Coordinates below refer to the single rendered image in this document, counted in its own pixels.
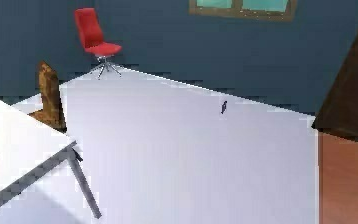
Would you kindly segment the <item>red chair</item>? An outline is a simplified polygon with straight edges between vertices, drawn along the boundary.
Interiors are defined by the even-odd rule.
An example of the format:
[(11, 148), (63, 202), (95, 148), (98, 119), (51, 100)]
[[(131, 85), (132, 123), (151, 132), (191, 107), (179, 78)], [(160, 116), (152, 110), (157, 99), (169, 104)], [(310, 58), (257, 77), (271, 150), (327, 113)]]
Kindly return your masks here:
[(100, 27), (97, 13), (94, 8), (78, 8), (74, 11), (74, 20), (77, 27), (80, 43), (86, 53), (92, 54), (99, 64), (90, 70), (100, 70), (98, 78), (104, 70), (113, 69), (120, 74), (116, 65), (109, 58), (118, 54), (122, 47), (115, 43), (104, 40), (103, 31)]

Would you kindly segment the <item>wooden framed window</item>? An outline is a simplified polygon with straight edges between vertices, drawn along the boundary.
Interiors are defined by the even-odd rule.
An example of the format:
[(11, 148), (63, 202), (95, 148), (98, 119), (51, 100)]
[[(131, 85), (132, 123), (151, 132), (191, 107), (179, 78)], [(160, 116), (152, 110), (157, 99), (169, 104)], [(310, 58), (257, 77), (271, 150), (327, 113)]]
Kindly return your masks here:
[(298, 0), (188, 0), (191, 15), (291, 22)]

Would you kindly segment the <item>brown wooden chair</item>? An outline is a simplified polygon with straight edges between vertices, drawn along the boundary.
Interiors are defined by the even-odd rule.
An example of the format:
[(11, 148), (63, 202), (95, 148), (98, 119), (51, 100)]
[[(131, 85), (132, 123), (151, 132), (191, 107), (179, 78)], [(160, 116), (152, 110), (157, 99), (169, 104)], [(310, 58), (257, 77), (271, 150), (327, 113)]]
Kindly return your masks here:
[(38, 81), (43, 107), (29, 113), (29, 116), (59, 132), (66, 133), (67, 125), (60, 97), (57, 72), (45, 61), (41, 61), (38, 65)]

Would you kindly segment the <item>white table with grey legs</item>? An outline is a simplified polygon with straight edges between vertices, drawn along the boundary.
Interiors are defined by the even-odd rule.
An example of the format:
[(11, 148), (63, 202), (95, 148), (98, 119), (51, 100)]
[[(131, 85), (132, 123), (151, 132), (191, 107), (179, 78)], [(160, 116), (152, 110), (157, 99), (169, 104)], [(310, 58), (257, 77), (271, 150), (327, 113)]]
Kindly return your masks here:
[(68, 162), (95, 218), (100, 209), (74, 150), (76, 141), (0, 100), (0, 207)]

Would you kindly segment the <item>dark brown cupboard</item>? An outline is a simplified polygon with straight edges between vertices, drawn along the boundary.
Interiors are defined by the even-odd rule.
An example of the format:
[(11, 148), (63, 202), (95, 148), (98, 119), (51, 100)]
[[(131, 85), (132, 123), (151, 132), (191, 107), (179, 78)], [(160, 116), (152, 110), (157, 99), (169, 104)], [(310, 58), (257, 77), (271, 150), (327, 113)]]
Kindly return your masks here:
[(358, 142), (358, 33), (312, 128)]

